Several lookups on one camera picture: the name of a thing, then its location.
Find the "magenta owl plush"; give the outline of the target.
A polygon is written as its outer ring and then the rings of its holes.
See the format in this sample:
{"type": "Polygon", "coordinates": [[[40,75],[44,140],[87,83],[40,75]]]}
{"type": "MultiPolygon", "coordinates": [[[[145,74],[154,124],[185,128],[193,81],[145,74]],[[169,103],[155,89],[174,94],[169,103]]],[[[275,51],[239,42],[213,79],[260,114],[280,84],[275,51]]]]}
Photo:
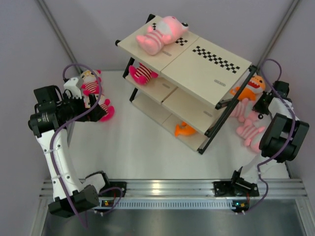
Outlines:
{"type": "MultiPolygon", "coordinates": [[[[90,99],[88,95],[84,95],[85,107],[89,109],[91,107],[90,99]]],[[[108,99],[103,94],[100,96],[99,101],[100,107],[106,112],[106,114],[99,120],[99,122],[105,122],[110,120],[115,113],[114,106],[110,104],[110,99],[108,99]]]]}
{"type": "Polygon", "coordinates": [[[89,94],[99,94],[99,84],[96,77],[92,74],[91,71],[86,70],[81,75],[80,78],[83,80],[81,89],[83,94],[88,96],[89,94]]]}

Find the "pink striped plush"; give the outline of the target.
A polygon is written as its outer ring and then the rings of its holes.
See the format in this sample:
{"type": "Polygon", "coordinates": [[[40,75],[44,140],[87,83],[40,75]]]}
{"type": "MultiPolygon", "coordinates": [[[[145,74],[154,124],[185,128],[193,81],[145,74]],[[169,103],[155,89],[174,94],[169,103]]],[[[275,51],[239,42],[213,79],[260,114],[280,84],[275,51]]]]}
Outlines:
{"type": "Polygon", "coordinates": [[[260,140],[266,130],[265,126],[256,127],[254,122],[246,119],[243,126],[236,129],[236,133],[244,139],[243,145],[249,147],[252,151],[260,153],[260,140]]]}
{"type": "Polygon", "coordinates": [[[156,55],[165,45],[176,42],[185,32],[189,25],[180,22],[174,16],[166,16],[156,23],[156,27],[147,27],[143,35],[137,35],[138,45],[149,55],[156,55]]]}
{"type": "Polygon", "coordinates": [[[229,115],[230,117],[237,118],[239,122],[245,122],[246,120],[258,121],[264,118],[263,114],[260,114],[253,110],[255,101],[244,98],[240,101],[234,110],[229,115]]]}

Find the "orange shark plush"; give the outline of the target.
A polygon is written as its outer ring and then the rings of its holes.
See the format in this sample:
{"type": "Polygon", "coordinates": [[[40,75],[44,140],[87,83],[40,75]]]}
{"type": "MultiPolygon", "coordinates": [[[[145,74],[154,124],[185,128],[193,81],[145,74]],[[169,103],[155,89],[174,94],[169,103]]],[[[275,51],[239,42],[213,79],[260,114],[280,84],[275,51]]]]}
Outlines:
{"type": "Polygon", "coordinates": [[[264,79],[259,75],[254,75],[251,77],[243,91],[238,96],[238,100],[242,101],[248,99],[251,101],[256,101],[256,97],[263,93],[266,89],[266,84],[264,79]]]}

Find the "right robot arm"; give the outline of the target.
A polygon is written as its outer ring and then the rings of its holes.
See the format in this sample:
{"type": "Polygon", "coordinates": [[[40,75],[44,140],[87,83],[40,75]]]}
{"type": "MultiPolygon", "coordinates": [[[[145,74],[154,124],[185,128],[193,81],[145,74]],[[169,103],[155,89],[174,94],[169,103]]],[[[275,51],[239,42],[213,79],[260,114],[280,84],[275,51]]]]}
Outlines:
{"type": "Polygon", "coordinates": [[[293,160],[309,130],[294,113],[288,98],[289,84],[273,83],[257,102],[243,99],[231,113],[239,120],[236,134],[256,153],[254,159],[232,175],[230,191],[239,196],[258,196],[257,181],[273,166],[293,160]]]}

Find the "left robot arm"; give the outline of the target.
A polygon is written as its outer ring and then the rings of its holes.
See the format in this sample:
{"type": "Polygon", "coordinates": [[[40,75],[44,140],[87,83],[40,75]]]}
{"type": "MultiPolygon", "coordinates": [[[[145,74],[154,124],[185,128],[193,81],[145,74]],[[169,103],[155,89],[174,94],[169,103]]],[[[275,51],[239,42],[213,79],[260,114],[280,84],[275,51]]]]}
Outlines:
{"type": "Polygon", "coordinates": [[[91,107],[83,98],[75,98],[73,89],[61,93],[57,86],[34,90],[37,104],[28,126],[46,157],[52,184],[53,201],[48,205],[52,215],[69,218],[96,207],[100,196],[107,196],[111,184],[103,171],[90,174],[84,182],[77,177],[67,143],[67,127],[74,121],[97,122],[106,112],[90,95],[91,107]]]}

